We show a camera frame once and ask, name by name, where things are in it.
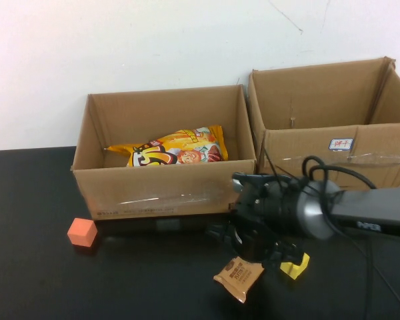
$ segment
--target cartoon character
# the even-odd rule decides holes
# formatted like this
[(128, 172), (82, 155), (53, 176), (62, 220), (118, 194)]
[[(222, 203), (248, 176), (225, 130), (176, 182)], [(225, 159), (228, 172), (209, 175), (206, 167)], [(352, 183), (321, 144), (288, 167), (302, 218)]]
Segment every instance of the cartoon character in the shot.
[(181, 150), (178, 154), (179, 163), (201, 162), (201, 152), (198, 150)]

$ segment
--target orange cube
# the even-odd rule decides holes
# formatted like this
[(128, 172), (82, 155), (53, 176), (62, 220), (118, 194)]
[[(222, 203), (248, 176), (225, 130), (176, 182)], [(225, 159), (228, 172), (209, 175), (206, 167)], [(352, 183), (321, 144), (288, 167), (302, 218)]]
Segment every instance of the orange cube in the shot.
[(74, 245), (90, 247), (98, 230), (92, 220), (75, 218), (68, 230), (68, 238)]

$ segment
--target chip bag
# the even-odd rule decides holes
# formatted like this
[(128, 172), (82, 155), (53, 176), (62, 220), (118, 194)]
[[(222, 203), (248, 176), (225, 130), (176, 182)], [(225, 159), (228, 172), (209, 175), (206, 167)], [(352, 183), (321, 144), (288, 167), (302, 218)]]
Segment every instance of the chip bag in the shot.
[(179, 130), (144, 145), (112, 145), (107, 150), (129, 157), (128, 167), (228, 160), (220, 125)]

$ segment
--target open cardboard box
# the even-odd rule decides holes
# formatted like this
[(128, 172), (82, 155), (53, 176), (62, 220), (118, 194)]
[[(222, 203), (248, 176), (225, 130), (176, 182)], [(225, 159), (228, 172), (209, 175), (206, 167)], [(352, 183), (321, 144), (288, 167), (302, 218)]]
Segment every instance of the open cardboard box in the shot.
[[(296, 176), (302, 160), (316, 155), (364, 174), (378, 187), (400, 186), (400, 78), (394, 60), (253, 71), (249, 101), (260, 172), (271, 172), (266, 149), (276, 166)], [(343, 173), (330, 179), (344, 189), (366, 187)]]
[[(104, 150), (210, 125), (222, 126), (228, 161), (126, 167)], [(72, 169), (96, 220), (228, 212), (232, 174), (255, 170), (242, 86), (89, 95)]]

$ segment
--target white wall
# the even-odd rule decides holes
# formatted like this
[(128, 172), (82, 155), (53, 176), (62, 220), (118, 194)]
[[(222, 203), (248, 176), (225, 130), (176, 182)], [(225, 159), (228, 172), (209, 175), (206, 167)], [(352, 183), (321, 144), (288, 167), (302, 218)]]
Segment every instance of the white wall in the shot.
[(0, 0), (0, 149), (75, 145), (88, 93), (384, 55), (400, 0)]

